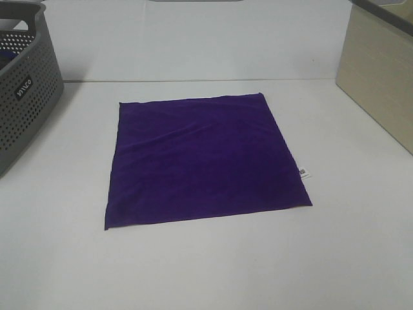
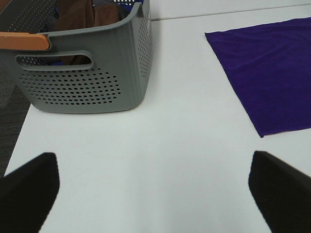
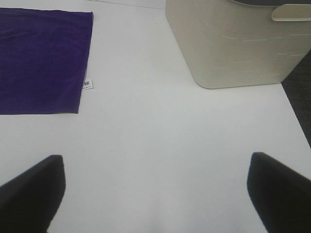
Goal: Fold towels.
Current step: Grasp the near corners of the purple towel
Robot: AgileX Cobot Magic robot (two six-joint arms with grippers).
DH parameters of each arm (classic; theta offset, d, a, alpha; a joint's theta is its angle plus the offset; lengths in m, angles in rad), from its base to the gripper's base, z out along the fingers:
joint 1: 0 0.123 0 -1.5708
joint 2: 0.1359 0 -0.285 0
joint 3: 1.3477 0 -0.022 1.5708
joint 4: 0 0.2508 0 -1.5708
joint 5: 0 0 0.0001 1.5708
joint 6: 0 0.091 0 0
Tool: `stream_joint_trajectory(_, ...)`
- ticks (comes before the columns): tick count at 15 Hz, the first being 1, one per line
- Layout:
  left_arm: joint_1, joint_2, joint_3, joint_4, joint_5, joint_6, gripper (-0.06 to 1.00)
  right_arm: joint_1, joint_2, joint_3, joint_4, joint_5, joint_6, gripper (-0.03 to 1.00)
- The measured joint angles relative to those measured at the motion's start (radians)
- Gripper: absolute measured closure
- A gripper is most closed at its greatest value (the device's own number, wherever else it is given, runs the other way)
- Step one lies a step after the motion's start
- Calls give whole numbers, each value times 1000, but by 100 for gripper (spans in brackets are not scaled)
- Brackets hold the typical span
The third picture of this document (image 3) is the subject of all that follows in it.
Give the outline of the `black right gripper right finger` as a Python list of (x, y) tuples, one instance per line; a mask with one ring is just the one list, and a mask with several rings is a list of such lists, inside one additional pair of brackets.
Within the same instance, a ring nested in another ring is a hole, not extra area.
[(311, 231), (311, 181), (263, 153), (251, 156), (247, 191), (269, 233)]

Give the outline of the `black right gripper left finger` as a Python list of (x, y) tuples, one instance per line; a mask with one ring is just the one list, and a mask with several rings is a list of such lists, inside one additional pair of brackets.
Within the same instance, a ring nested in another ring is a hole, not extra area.
[(46, 233), (66, 190), (63, 157), (50, 155), (0, 187), (2, 233)]

